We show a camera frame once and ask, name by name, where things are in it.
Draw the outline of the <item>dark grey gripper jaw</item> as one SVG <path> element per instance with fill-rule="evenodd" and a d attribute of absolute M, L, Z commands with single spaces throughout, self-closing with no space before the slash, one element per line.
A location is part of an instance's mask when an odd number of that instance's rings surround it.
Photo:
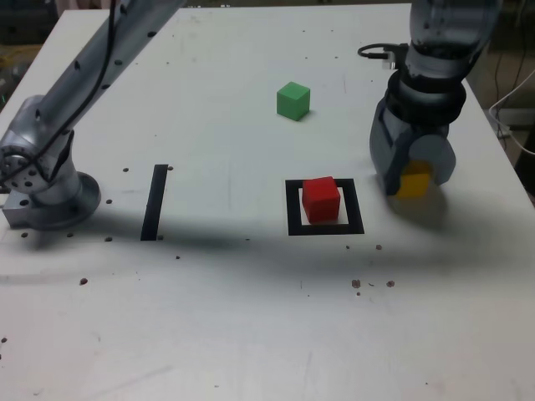
<path fill-rule="evenodd" d="M 401 174 L 410 161 L 409 148 L 416 138 L 412 125 L 399 119 L 382 99 L 375 110 L 369 151 L 385 195 L 399 191 Z"/>

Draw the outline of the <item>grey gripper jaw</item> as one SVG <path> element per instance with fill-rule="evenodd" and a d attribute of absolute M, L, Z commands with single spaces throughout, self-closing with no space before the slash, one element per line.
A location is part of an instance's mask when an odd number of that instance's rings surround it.
<path fill-rule="evenodd" d="M 431 165 L 436 185 L 445 184 L 456 166 L 456 156 L 449 141 L 439 135 L 424 135 L 415 140 L 409 148 L 409 157 Z"/>

